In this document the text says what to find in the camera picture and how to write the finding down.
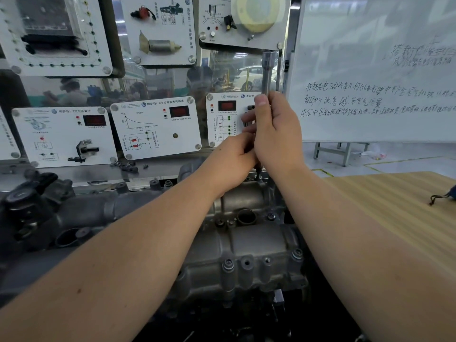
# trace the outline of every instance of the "floor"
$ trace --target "floor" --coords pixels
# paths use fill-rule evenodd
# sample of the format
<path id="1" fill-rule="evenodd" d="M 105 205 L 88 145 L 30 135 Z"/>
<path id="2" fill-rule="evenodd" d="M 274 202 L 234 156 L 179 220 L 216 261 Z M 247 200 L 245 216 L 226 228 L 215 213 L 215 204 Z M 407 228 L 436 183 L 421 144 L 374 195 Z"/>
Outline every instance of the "floor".
<path id="1" fill-rule="evenodd" d="M 337 149 L 337 143 L 322 146 Z M 363 156 L 364 145 L 353 144 L 349 165 L 343 167 L 341 155 L 320 152 L 318 159 L 313 159 L 315 143 L 303 143 L 302 149 L 306 164 L 321 177 L 433 171 L 456 179 L 456 143 L 378 143 L 369 147 L 380 148 L 386 158 Z"/>

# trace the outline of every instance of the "red digital display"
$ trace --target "red digital display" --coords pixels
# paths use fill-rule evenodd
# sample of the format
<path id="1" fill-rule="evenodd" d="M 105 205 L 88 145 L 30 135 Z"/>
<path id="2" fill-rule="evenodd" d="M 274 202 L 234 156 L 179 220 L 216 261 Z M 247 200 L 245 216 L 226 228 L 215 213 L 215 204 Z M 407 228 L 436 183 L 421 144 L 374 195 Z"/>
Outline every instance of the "red digital display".
<path id="1" fill-rule="evenodd" d="M 86 126 L 106 126 L 104 115 L 84 115 L 83 117 Z"/>
<path id="2" fill-rule="evenodd" d="M 236 101 L 219 101 L 218 110 L 220 112 L 230 112 L 236 110 Z"/>
<path id="3" fill-rule="evenodd" d="M 190 116 L 190 110 L 188 109 L 188 106 L 170 107 L 170 116 L 172 118 Z"/>

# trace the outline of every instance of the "person's right hand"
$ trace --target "person's right hand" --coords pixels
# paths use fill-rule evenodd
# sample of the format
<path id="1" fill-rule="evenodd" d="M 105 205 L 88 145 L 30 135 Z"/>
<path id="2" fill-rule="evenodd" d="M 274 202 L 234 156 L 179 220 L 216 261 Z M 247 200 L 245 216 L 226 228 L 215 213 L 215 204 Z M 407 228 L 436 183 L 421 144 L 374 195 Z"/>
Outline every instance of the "person's right hand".
<path id="1" fill-rule="evenodd" d="M 271 91 L 269 100 L 255 97 L 255 109 L 242 116 L 243 122 L 254 120 L 243 132 L 256 133 L 255 153 L 272 177 L 304 165 L 301 126 L 284 95 Z"/>

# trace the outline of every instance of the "white car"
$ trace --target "white car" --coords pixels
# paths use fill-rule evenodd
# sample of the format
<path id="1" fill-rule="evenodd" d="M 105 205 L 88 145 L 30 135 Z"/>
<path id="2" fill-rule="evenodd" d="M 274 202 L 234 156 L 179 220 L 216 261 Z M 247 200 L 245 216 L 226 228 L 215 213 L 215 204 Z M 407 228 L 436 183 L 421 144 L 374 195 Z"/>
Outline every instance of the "white car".
<path id="1" fill-rule="evenodd" d="M 272 80 L 277 78 L 277 68 L 272 70 Z M 261 66 L 248 66 L 237 70 L 237 74 L 234 77 L 233 86 L 241 89 L 241 91 L 252 91 L 252 89 L 261 88 L 261 82 L 263 81 L 263 68 Z"/>

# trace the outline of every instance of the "wooden table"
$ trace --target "wooden table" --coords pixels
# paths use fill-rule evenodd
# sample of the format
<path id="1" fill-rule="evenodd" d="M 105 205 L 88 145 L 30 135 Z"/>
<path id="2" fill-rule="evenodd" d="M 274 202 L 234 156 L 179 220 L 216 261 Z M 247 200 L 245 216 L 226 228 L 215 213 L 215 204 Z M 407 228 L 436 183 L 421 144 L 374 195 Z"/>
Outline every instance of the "wooden table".
<path id="1" fill-rule="evenodd" d="M 437 199 L 456 180 L 433 172 L 331 177 L 325 180 L 402 239 L 456 275 L 456 201 Z"/>

